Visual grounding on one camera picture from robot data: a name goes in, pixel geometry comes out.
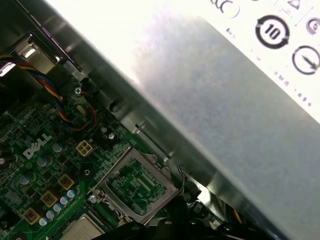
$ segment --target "integrated circuit chip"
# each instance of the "integrated circuit chip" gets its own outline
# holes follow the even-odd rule
[[[60,240],[92,240],[105,232],[84,213],[63,232]]]
[[[50,190],[46,191],[40,199],[48,208],[51,208],[58,201],[58,197]]]
[[[30,224],[33,225],[40,219],[40,214],[32,207],[28,208],[23,214],[23,218]]]
[[[62,177],[59,178],[58,183],[65,190],[69,190],[75,184],[75,181],[73,181],[73,179],[68,174],[63,174]]]

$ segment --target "surface-mount component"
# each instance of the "surface-mount component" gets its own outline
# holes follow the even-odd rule
[[[75,181],[68,174],[63,174],[62,177],[59,178],[58,183],[65,190],[69,190],[75,184]]]
[[[23,214],[23,218],[30,224],[33,225],[37,223],[40,219],[40,214],[34,210],[32,207],[29,207],[27,211]]]
[[[48,208],[51,208],[58,201],[56,194],[50,190],[46,191],[40,199]]]
[[[86,157],[88,156],[90,153],[92,153],[94,150],[96,149],[96,147],[94,147],[93,145],[91,145],[89,142],[87,142],[86,140],[83,140],[82,142],[80,142],[78,144],[78,146],[76,147],[76,150],[83,156]]]
[[[72,222],[60,240],[91,240],[105,232],[86,214]]]
[[[120,217],[145,223],[180,192],[170,170],[159,169],[157,158],[128,148],[92,189],[99,201],[108,202]]]
[[[7,210],[0,217],[0,230],[9,230],[20,221],[20,217],[12,210]]]

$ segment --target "cylindrical capacitor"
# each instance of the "cylindrical capacitor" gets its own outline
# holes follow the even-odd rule
[[[14,149],[11,147],[0,147],[0,155],[11,155],[14,153]]]
[[[63,208],[68,204],[68,202],[69,202],[68,197],[63,196],[63,197],[60,198],[60,203],[61,203]]]
[[[103,126],[100,128],[100,131],[105,134],[105,135],[108,135],[110,133],[110,128],[107,127],[107,126]]]
[[[111,141],[116,141],[118,138],[118,135],[114,132],[111,132],[109,135],[108,135],[108,139],[111,140]]]
[[[5,170],[11,168],[11,163],[0,164],[0,170]]]
[[[71,201],[76,196],[76,191],[71,189],[66,193],[66,195],[68,196],[69,200]]]
[[[57,154],[61,153],[64,150],[64,148],[65,146],[60,142],[56,142],[52,145],[52,150]]]
[[[45,216],[48,219],[48,221],[51,222],[55,217],[55,212],[52,210],[49,210],[46,212]]]
[[[38,157],[36,164],[40,167],[47,167],[52,164],[52,158],[50,156],[40,156]]]
[[[19,178],[19,182],[21,185],[27,185],[29,183],[33,183],[36,180],[36,175],[33,172],[27,172],[22,174]]]
[[[9,156],[0,156],[0,164],[12,164],[18,160],[17,155],[9,155]]]
[[[57,204],[55,204],[55,205],[53,206],[53,211],[54,211],[55,213],[57,213],[57,214],[60,213],[61,209],[62,209],[62,206],[61,206],[60,203],[57,203]]]
[[[40,220],[39,220],[40,226],[44,227],[47,224],[48,224],[48,219],[46,219],[45,217],[40,218]]]

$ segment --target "cable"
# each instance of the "cable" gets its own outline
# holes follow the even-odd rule
[[[182,176],[182,187],[181,187],[181,194],[180,195],[183,195],[185,193],[185,184],[186,184],[186,175],[185,173],[181,170],[181,167],[180,166],[177,166],[176,167],[178,169],[178,172],[181,174]]]
[[[91,119],[89,122],[85,123],[84,125],[77,126],[72,123],[72,121],[68,118],[65,108],[64,108],[64,98],[58,93],[57,88],[55,87],[55,84],[46,76],[45,74],[39,72],[37,69],[35,69],[32,65],[25,62],[21,58],[16,58],[10,55],[0,55],[0,61],[6,61],[10,63],[14,63],[17,65],[20,69],[27,71],[31,76],[35,78],[35,80],[40,83],[45,90],[51,94],[54,98],[54,104],[56,106],[57,111],[59,112],[59,115],[62,119],[62,122],[69,128],[73,129],[74,131],[81,131],[91,125],[91,127],[94,127],[97,123],[97,114],[94,108],[88,103],[88,108],[91,112]],[[81,91],[81,96],[84,96],[86,101],[88,102],[88,98],[90,95],[86,91]]]
[[[241,217],[240,217],[239,213],[237,212],[237,210],[233,209],[233,212],[234,212],[235,218],[238,220],[238,222],[240,224],[242,224]]]

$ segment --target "screw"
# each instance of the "screw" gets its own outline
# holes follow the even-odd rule
[[[86,169],[84,170],[84,175],[88,176],[90,174],[90,170]]]
[[[78,86],[78,87],[76,87],[76,88],[74,89],[74,93],[75,93],[76,95],[80,95],[81,92],[82,92],[82,90],[81,90],[81,87],[80,87],[80,86]]]
[[[183,195],[183,200],[184,200],[185,202],[189,203],[189,202],[191,201],[191,195],[190,195],[190,193],[185,193],[185,194]]]
[[[223,228],[225,230],[227,230],[227,231],[231,231],[232,230],[232,226],[229,226],[229,225],[225,225]]]
[[[131,228],[131,230],[139,230],[140,229],[140,227],[138,226],[138,225],[135,225],[135,226],[133,226],[132,228]]]
[[[197,220],[195,220],[195,219],[191,219],[191,220],[190,220],[190,224],[192,224],[192,225],[197,224]]]
[[[95,204],[96,202],[98,202],[98,198],[97,198],[96,195],[91,195],[91,196],[89,196],[88,201],[89,201],[91,204]]]

